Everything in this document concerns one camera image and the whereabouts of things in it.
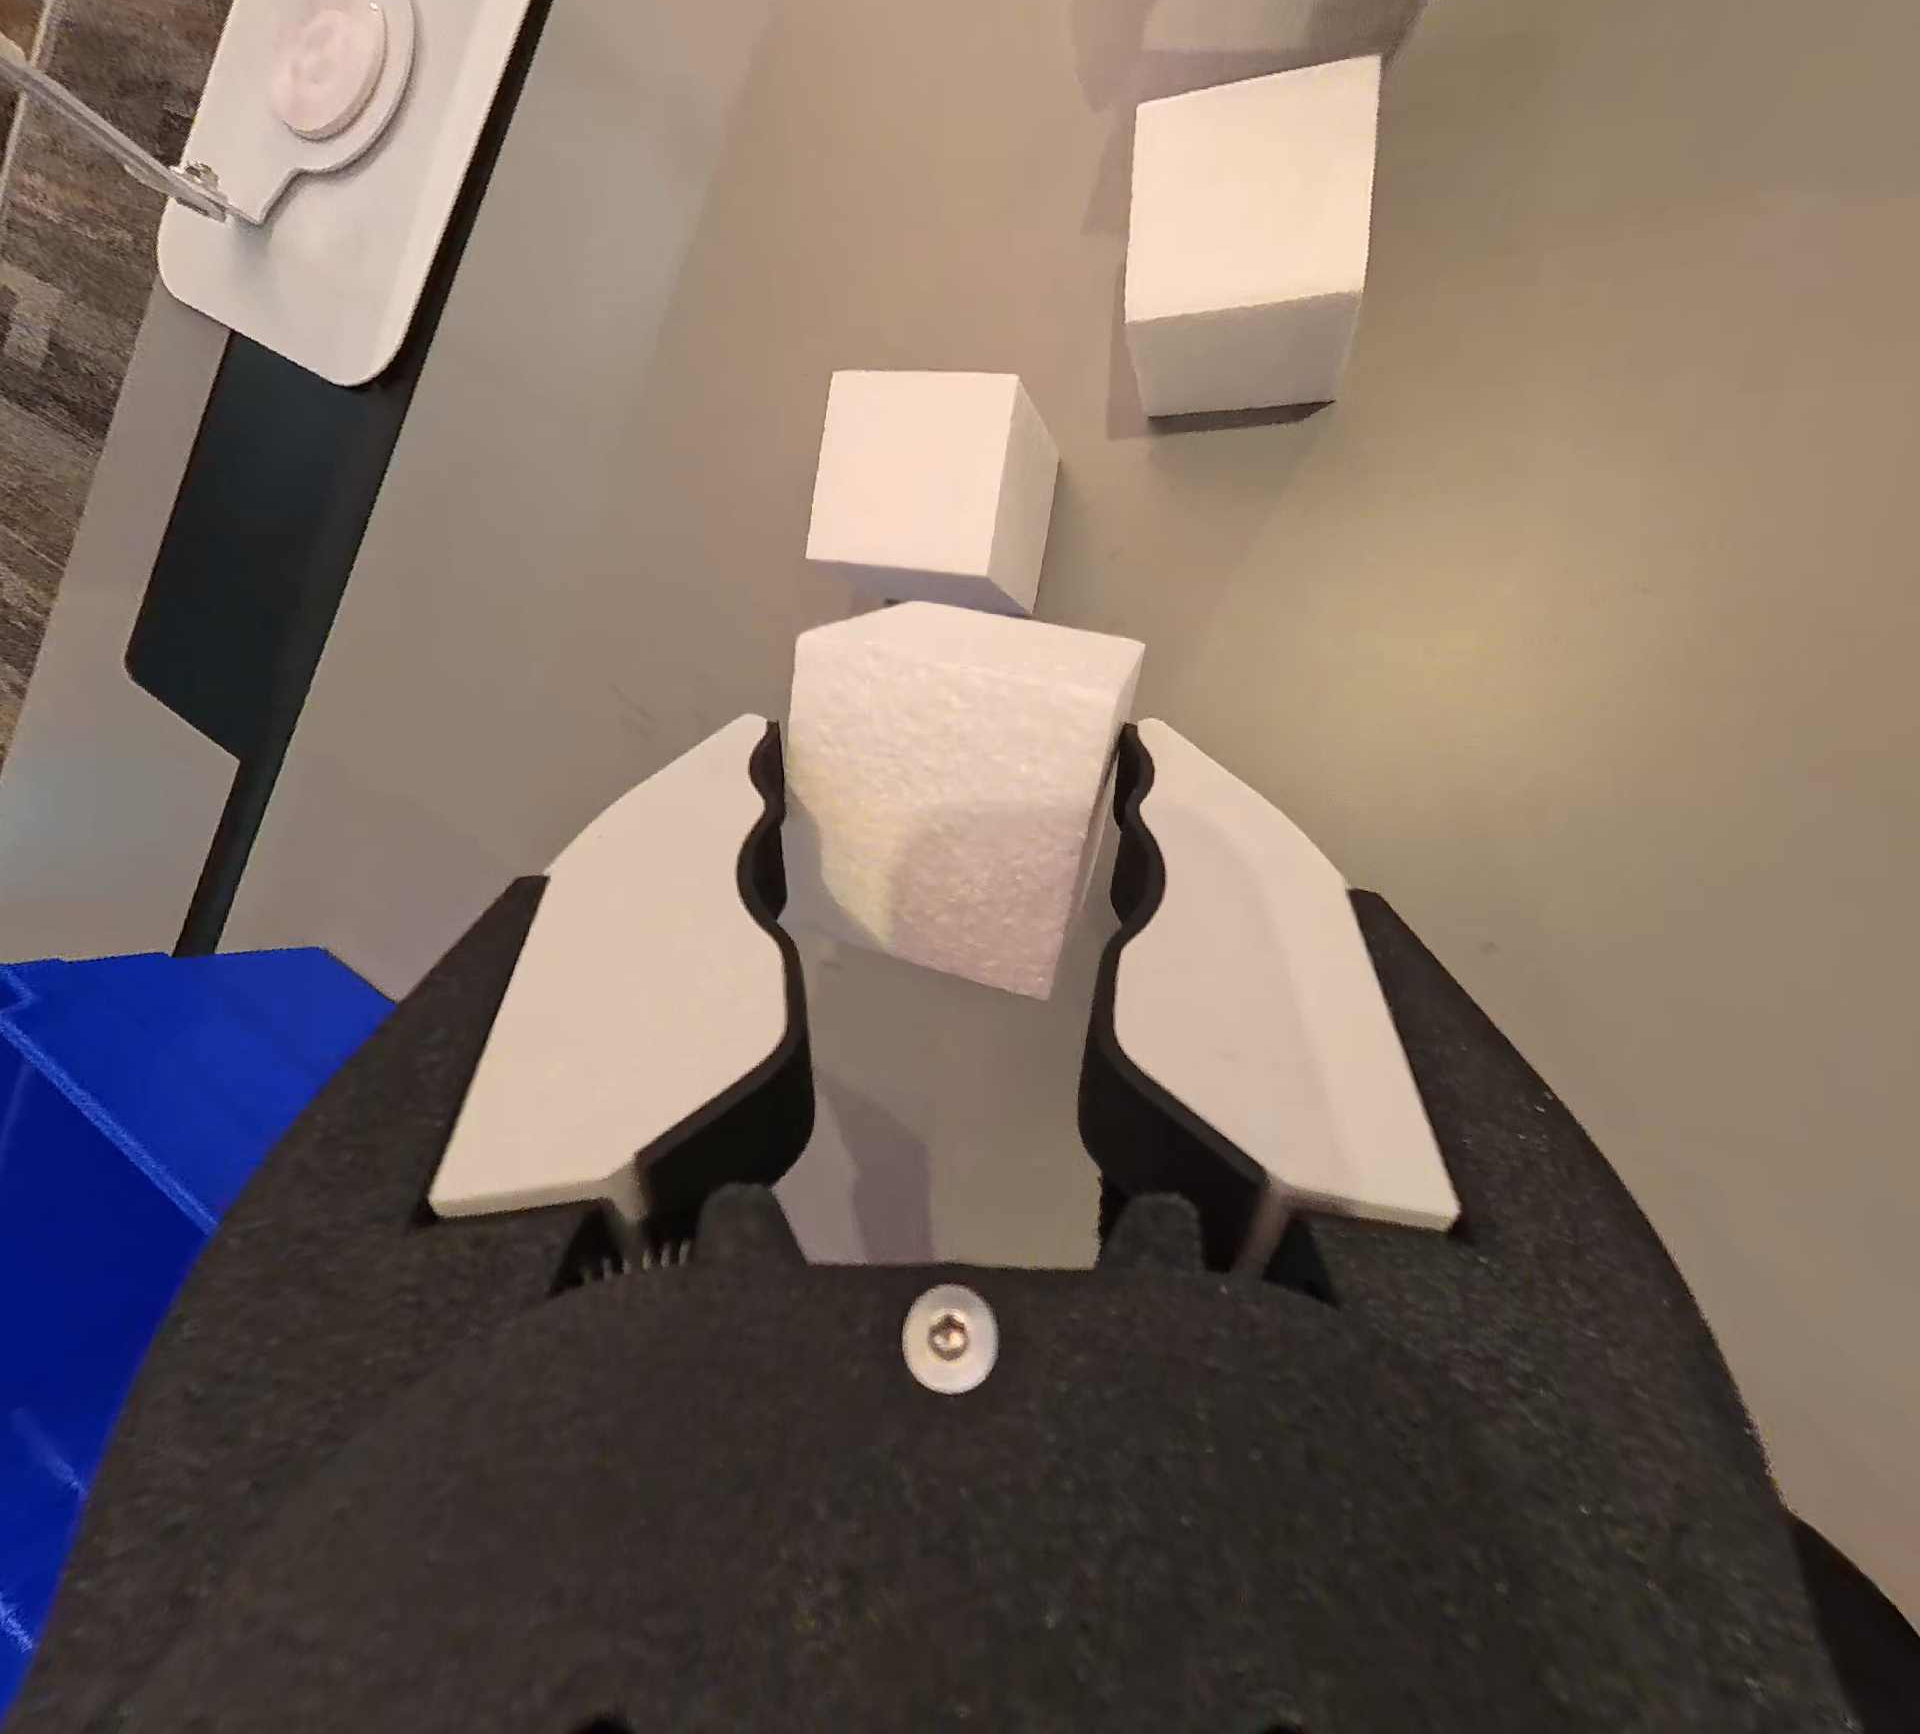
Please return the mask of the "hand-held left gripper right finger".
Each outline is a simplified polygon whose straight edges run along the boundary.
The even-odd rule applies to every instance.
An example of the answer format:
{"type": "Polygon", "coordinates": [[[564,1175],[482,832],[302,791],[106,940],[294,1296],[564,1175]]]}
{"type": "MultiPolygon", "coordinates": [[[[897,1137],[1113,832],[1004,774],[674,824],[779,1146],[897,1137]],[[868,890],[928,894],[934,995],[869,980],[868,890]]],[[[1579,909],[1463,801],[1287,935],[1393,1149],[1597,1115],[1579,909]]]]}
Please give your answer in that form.
{"type": "Polygon", "coordinates": [[[1300,1215],[1449,1233],[1460,1202],[1351,890],[1163,721],[1116,748],[1116,931],[1078,1070],[1099,1244],[1152,1192],[1201,1264],[1266,1270],[1300,1215]]]}

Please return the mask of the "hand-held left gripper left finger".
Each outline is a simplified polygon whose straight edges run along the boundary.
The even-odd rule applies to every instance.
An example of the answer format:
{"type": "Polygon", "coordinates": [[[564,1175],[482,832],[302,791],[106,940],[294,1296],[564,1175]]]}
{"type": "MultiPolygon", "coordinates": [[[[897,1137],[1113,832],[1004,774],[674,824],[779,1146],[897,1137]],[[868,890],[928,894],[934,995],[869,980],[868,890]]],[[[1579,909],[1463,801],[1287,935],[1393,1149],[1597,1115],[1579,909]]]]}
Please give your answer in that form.
{"type": "Polygon", "coordinates": [[[586,1202],[678,1242],[721,1187],[795,1170],[816,1098],[783,818],[779,725],[740,715],[550,860],[424,1191],[436,1219],[586,1202]]]}

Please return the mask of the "blue plastic bin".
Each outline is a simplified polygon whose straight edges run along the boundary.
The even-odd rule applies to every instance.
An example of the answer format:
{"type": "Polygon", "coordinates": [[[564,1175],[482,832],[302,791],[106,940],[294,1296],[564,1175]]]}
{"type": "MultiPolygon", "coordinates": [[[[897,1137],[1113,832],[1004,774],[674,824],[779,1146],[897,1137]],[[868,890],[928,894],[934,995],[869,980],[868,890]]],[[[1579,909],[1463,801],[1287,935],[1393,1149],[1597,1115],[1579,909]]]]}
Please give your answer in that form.
{"type": "Polygon", "coordinates": [[[4,1696],[237,1192],[391,999],[320,949],[4,966],[4,1696]]]}

